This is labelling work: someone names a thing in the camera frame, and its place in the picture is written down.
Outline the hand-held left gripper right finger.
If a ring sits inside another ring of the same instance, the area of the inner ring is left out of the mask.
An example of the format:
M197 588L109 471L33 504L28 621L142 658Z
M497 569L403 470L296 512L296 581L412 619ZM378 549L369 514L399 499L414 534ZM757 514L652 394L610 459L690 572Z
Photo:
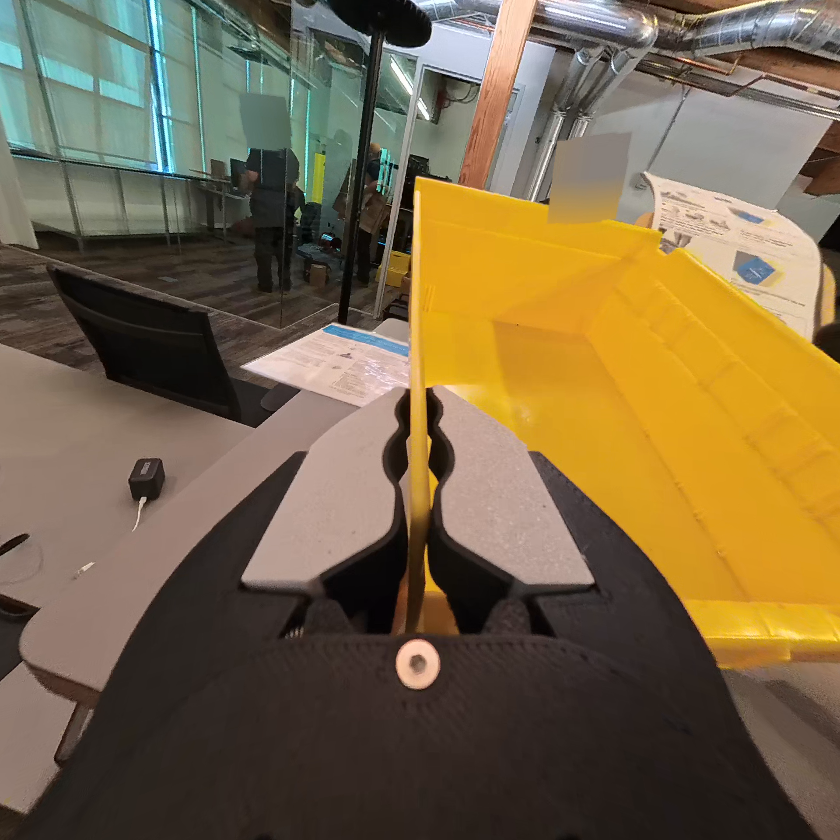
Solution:
M595 585L528 447L445 386L431 389L431 575L457 623L508 598Z

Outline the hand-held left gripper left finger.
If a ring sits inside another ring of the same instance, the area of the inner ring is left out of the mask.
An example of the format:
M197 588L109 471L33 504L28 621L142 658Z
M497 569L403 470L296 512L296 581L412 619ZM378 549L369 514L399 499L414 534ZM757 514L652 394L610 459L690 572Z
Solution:
M394 624L405 575L405 388L332 426L305 454L242 573L253 592L338 602Z

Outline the yellow plastic bin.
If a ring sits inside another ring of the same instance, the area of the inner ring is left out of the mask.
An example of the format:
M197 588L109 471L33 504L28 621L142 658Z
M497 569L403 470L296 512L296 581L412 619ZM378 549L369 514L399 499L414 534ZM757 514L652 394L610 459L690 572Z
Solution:
M838 663L839 369L660 234L419 178L413 383L547 456L719 666Z

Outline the blue white paper sheet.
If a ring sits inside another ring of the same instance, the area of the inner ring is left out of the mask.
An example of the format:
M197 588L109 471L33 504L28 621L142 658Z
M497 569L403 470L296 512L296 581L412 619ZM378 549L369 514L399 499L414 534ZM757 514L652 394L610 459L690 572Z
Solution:
M241 366L243 371L360 408L410 385L404 321L375 331L331 323Z

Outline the small black device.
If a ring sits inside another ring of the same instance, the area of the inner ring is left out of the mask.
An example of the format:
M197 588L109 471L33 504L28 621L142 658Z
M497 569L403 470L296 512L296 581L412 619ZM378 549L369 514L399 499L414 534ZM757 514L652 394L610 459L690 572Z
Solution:
M165 484L163 460L156 457L139 458L129 474L131 498L137 502L157 500Z

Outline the black office chair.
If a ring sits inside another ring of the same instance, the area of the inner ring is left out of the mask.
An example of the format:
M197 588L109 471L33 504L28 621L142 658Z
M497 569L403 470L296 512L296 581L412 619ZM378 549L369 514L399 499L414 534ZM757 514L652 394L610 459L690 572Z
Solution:
M268 390L229 374L206 313L47 270L111 381L248 427L270 416Z

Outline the printed instruction sheet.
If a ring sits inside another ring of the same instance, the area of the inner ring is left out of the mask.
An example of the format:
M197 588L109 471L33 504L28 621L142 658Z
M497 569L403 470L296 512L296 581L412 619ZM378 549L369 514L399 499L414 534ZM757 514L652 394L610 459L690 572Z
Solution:
M818 327L823 260L815 241L775 210L671 181L643 178L651 228L666 254L685 250L807 340Z

